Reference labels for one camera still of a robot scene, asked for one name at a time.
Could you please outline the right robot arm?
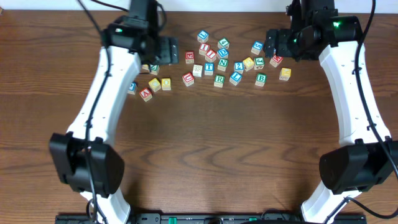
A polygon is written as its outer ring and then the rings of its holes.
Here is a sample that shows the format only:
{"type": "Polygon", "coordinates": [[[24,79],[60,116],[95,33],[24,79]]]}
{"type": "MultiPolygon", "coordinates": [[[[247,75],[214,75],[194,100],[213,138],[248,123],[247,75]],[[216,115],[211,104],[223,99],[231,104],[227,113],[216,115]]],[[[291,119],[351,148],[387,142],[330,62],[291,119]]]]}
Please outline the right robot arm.
{"type": "Polygon", "coordinates": [[[321,156],[321,181],[291,223],[357,223],[340,211],[397,173],[397,141],[377,108],[366,68],[367,27],[356,16],[340,16],[334,0],[293,0],[288,29],[267,32],[266,57],[318,60],[332,92],[339,144],[321,156]]]}

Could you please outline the green R block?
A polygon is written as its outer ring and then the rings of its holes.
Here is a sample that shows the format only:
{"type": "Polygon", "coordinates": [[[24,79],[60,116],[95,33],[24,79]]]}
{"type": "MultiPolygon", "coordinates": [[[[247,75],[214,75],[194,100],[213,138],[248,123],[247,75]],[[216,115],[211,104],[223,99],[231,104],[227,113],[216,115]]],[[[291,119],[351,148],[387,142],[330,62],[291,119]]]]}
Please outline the green R block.
{"type": "Polygon", "coordinates": [[[224,85],[224,81],[225,81],[224,75],[215,75],[214,86],[222,88],[224,85]]]}

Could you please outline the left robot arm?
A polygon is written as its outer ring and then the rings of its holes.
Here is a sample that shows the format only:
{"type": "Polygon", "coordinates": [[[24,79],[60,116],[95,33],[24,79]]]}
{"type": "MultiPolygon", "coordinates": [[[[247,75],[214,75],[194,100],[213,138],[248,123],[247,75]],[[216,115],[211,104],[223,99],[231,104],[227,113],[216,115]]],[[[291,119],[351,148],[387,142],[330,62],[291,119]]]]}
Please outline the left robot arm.
{"type": "Polygon", "coordinates": [[[101,38],[85,102],[65,134],[52,134],[49,151],[61,183],[87,199],[92,223],[127,223],[131,206],[120,189],[124,161],[113,148],[116,127],[141,66],[177,64],[178,39],[120,23],[111,23],[101,38]]]}

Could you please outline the green B block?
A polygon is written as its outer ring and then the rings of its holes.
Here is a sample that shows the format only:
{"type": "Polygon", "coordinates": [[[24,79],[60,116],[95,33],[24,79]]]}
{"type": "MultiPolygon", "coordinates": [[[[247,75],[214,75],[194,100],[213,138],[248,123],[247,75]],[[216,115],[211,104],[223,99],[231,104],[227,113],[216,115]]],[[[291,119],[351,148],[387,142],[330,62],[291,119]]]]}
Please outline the green B block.
{"type": "Polygon", "coordinates": [[[256,76],[255,85],[263,87],[265,85],[266,81],[267,81],[267,75],[264,73],[258,73],[256,76]]]}

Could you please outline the yellow O block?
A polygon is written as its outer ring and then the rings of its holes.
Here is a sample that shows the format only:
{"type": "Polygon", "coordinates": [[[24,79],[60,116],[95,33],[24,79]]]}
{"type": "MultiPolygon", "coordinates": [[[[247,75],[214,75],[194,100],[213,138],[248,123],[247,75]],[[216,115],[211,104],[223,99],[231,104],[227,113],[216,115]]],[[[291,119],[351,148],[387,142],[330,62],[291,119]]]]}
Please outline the yellow O block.
{"type": "Polygon", "coordinates": [[[170,78],[163,78],[162,79],[162,90],[163,91],[169,91],[171,90],[171,79],[170,78]]]}

